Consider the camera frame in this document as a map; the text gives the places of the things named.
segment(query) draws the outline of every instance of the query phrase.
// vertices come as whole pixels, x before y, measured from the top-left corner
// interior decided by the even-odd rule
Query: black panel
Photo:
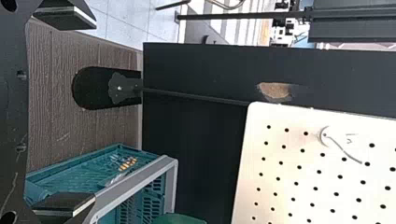
[[[231,223],[247,108],[145,93],[143,149],[177,158],[176,212]]]
[[[393,52],[146,44],[146,88],[266,101],[261,82],[298,84],[288,104],[396,118]],[[247,108],[145,94],[143,148],[179,160],[177,212],[230,223]]]
[[[315,0],[314,8],[395,7],[396,0]]]
[[[315,21],[311,23],[309,42],[395,42],[395,26],[395,20]]]

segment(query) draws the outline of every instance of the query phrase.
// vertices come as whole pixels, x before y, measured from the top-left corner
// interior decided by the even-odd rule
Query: floor tile
[[[91,8],[93,15],[96,17],[96,30],[82,30],[82,32],[87,35],[93,35],[99,38],[106,38],[106,27],[107,27],[107,15],[97,9]]]
[[[165,43],[165,42],[167,42],[167,41],[164,40],[164,39],[159,38],[158,36],[148,34],[148,41],[147,41],[147,42]]]
[[[155,7],[173,3],[170,0],[151,0],[148,20],[148,32],[169,41],[177,42],[178,27],[175,23],[175,11],[180,11],[180,7],[173,7],[161,11],[155,10]]]
[[[107,40],[134,49],[143,49],[143,42],[147,40],[147,33],[132,25],[109,16],[107,18]]]
[[[149,0],[108,0],[108,15],[147,31]]]
[[[108,0],[85,0],[90,8],[107,13]]]

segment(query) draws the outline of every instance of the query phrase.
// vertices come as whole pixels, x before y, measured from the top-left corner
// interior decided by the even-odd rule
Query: tiled floor
[[[239,0],[219,0],[228,3],[229,6],[237,5]],[[237,12],[263,12],[271,11],[275,7],[276,0],[246,0],[240,8],[226,11],[217,6],[208,6],[205,0],[192,0],[189,4],[195,12],[202,13],[237,13]],[[257,46],[261,34],[262,20],[227,20],[209,21],[208,24],[231,45]]]
[[[177,42],[179,25],[174,7],[156,11],[155,7],[174,0],[86,0],[97,19],[97,29],[81,31],[134,49],[144,42]]]
[[[134,49],[142,49],[144,42],[183,43],[182,27],[175,23],[175,11],[180,7],[156,11],[155,7],[177,0],[86,0],[97,19],[97,30],[81,31]],[[238,0],[220,0],[235,5]],[[246,0],[229,13],[268,11],[275,0]],[[225,13],[205,0],[192,0],[189,7],[202,13]],[[257,46],[262,20],[208,21],[212,28],[232,45]]]

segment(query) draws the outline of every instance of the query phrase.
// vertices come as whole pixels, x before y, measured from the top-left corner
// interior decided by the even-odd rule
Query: brown stain
[[[264,96],[269,96],[274,99],[290,96],[290,84],[262,82],[259,84],[258,89]]]

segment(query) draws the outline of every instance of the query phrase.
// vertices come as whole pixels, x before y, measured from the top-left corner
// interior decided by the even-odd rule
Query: metal railing
[[[217,0],[205,0],[205,1],[210,3],[210,4],[213,4],[215,6],[221,7],[224,10],[234,10],[234,9],[237,9],[237,8],[241,7],[242,5],[244,5],[246,0],[240,0],[239,3],[236,4],[235,6],[227,6],[227,5],[221,3],[221,2],[219,2]],[[162,6],[162,7],[156,7],[155,9],[157,11],[159,11],[159,10],[167,9],[167,8],[170,8],[170,7],[178,7],[178,6],[186,5],[186,4],[190,3],[190,2],[191,2],[191,0],[183,0],[183,1],[180,1],[180,2],[176,2],[176,3],[169,4],[169,5],[165,5],[165,6]]]

